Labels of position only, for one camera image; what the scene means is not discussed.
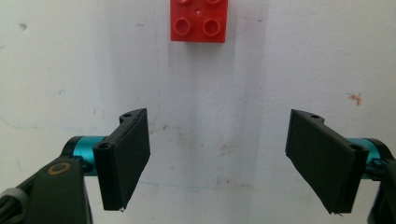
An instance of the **red lego brick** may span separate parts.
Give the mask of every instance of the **red lego brick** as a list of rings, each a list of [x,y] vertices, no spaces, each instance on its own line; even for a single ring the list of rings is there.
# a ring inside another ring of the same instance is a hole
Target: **red lego brick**
[[[224,43],[228,0],[171,0],[171,40]]]

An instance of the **white background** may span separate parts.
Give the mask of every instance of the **white background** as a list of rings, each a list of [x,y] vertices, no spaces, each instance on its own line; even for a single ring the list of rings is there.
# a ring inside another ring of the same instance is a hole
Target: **white background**
[[[225,44],[169,36],[168,0],[1,0],[0,191],[146,107],[126,211],[86,178],[95,223],[366,223],[377,183],[329,215],[284,149],[292,108],[396,148],[394,1],[230,0]]]

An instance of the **red toy block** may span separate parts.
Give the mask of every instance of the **red toy block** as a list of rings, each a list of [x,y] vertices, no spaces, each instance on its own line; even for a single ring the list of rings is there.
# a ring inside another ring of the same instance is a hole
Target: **red toy block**
[[[228,0],[171,0],[171,40],[224,43]]]

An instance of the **white wall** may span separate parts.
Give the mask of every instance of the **white wall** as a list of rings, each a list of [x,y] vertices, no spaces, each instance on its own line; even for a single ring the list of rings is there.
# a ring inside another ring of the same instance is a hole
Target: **white wall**
[[[396,4],[230,0],[223,45],[171,42],[168,18],[168,0],[0,1],[0,191],[147,107],[127,210],[86,180],[95,223],[366,223],[376,183],[328,215],[284,148],[292,108],[396,148]]]

